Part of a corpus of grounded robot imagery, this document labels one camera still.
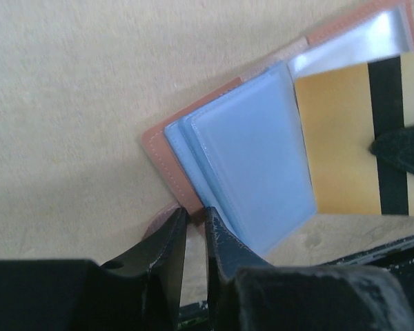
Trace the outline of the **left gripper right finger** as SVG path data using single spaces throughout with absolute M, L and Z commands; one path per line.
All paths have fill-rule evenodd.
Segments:
M 390 272 L 374 265 L 273 266 L 206 211 L 212 330 L 414 330 Z

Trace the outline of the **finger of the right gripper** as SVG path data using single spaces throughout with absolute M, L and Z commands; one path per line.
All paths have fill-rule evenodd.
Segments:
M 414 126 L 381 134 L 372 142 L 371 153 L 390 166 L 414 175 Z

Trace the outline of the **pink leather card holder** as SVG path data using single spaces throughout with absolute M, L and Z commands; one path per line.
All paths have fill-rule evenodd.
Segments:
M 406 52 L 410 2 L 371 1 L 151 127 L 143 147 L 189 214 L 216 209 L 242 243 L 267 254 L 320 214 L 296 80 Z

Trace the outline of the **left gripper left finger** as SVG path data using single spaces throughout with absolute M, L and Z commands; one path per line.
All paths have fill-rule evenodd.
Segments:
M 0 330 L 176 330 L 188 213 L 118 257 L 0 260 Z

